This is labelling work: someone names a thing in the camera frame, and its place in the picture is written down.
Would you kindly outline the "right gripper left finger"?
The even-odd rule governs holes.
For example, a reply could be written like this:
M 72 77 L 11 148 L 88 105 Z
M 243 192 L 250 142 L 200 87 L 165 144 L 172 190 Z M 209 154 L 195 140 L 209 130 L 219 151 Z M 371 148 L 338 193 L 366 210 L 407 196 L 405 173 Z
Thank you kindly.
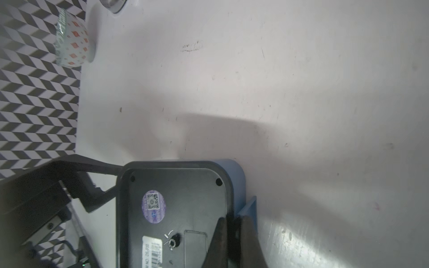
M 227 268 L 227 248 L 227 220 L 226 218 L 219 218 L 202 268 Z

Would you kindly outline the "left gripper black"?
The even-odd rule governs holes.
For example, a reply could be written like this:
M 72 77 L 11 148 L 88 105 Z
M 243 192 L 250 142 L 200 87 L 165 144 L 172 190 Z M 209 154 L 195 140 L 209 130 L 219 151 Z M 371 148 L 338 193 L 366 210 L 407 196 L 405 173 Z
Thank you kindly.
M 54 228 L 70 220 L 68 204 L 79 199 L 92 213 L 114 199 L 116 186 L 106 191 L 91 174 L 117 177 L 122 166 L 81 155 L 68 155 L 1 181 L 1 267 L 53 268 L 35 246 Z

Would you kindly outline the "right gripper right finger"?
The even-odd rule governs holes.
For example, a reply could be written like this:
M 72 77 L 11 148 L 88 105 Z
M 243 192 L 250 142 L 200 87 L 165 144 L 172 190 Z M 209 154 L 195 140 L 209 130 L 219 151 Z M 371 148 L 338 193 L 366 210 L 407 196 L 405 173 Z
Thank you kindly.
M 268 268 L 254 222 L 249 216 L 241 217 L 240 247 L 241 268 Z

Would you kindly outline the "blue alarm clock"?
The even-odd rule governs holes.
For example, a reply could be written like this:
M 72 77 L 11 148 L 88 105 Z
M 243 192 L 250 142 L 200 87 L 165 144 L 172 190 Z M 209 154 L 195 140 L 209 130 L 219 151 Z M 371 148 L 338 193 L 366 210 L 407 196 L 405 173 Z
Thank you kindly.
M 240 218 L 257 217 L 236 161 L 135 161 L 123 167 L 117 188 L 117 267 L 200 268 L 220 218 L 227 222 L 226 265 L 239 267 Z

